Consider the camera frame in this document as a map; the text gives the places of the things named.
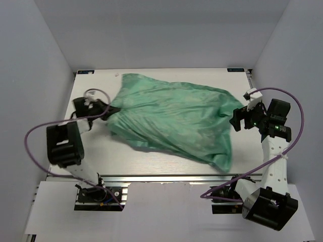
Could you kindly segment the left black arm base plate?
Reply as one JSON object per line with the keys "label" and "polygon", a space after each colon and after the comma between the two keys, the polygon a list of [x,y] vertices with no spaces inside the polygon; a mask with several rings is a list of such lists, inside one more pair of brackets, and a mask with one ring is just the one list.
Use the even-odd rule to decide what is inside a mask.
{"label": "left black arm base plate", "polygon": [[74,205],[75,211],[122,211],[125,205],[120,207],[112,195],[101,189],[90,188],[89,191],[82,189],[79,185]]}

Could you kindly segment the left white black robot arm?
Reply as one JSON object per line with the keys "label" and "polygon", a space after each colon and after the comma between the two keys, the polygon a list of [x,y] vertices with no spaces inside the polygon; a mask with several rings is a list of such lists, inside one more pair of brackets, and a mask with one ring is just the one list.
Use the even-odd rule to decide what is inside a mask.
{"label": "left white black robot arm", "polygon": [[85,151],[81,134],[91,131],[96,119],[106,121],[121,109],[110,106],[100,99],[86,97],[74,99],[73,105],[75,111],[70,121],[46,128],[47,156],[50,164],[78,178],[82,188],[93,184],[89,195],[95,201],[102,201],[106,197],[107,190],[101,182],[100,175],[84,160]]}

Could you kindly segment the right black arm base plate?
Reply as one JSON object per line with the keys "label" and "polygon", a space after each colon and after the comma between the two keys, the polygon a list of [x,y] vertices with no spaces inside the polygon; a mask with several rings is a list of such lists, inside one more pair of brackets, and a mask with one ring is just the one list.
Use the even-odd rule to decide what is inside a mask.
{"label": "right black arm base plate", "polygon": [[256,190],[256,186],[230,185],[211,192],[213,214],[242,214],[244,201]]}

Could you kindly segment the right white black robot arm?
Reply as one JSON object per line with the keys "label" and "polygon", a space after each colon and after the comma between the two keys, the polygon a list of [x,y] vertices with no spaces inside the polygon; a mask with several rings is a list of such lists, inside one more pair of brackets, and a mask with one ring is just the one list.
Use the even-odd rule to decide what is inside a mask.
{"label": "right white black robot arm", "polygon": [[263,160],[268,162],[262,172],[260,185],[246,177],[228,188],[228,196],[243,201],[244,219],[280,231],[298,209],[298,200],[291,198],[287,182],[287,156],[283,154],[290,146],[291,128],[285,126],[291,109],[288,102],[272,99],[268,109],[262,102],[253,108],[247,106],[233,111],[230,124],[235,131],[258,128],[261,134]]}

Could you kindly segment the light blue pillowcase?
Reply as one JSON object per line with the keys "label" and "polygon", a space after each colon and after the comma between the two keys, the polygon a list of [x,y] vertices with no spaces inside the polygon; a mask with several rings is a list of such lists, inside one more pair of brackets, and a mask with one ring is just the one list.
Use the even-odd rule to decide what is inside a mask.
{"label": "light blue pillowcase", "polygon": [[112,106],[107,128],[130,146],[231,169],[230,119],[243,105],[227,90],[129,73]]}

